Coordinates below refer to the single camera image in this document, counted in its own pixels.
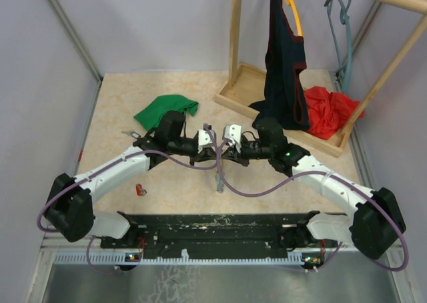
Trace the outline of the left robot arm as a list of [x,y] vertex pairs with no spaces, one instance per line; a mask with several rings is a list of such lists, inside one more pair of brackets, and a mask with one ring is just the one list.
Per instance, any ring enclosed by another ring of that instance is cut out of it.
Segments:
[[68,242],[86,236],[112,238],[122,246],[134,246],[139,239],[137,224],[122,212],[100,212],[94,205],[132,177],[148,172],[176,156],[189,158],[187,168],[200,169],[198,163],[214,160],[215,131],[204,125],[193,137],[185,135],[186,118],[178,111],[167,112],[158,126],[144,136],[136,135],[133,144],[103,165],[71,177],[57,176],[45,206],[37,216],[37,227],[47,233],[60,233]]

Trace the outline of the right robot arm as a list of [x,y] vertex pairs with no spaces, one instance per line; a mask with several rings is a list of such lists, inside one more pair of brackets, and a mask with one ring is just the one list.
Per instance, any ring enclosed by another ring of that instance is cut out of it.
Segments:
[[221,158],[243,166],[251,160],[268,160],[277,172],[312,188],[343,212],[310,214],[298,230],[303,245],[311,247],[320,240],[351,243],[369,259],[377,260],[402,239],[406,225],[390,190],[361,186],[327,168],[308,150],[290,143],[273,118],[262,119],[257,131],[258,138],[248,140],[241,126],[225,126],[223,140],[229,148]]

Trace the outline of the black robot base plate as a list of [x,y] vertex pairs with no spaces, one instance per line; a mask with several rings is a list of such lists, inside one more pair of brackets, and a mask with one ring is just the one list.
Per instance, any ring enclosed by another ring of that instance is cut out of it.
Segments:
[[103,249],[141,250],[146,259],[281,259],[298,248],[331,248],[315,240],[303,214],[126,215],[131,226],[121,239],[101,237]]

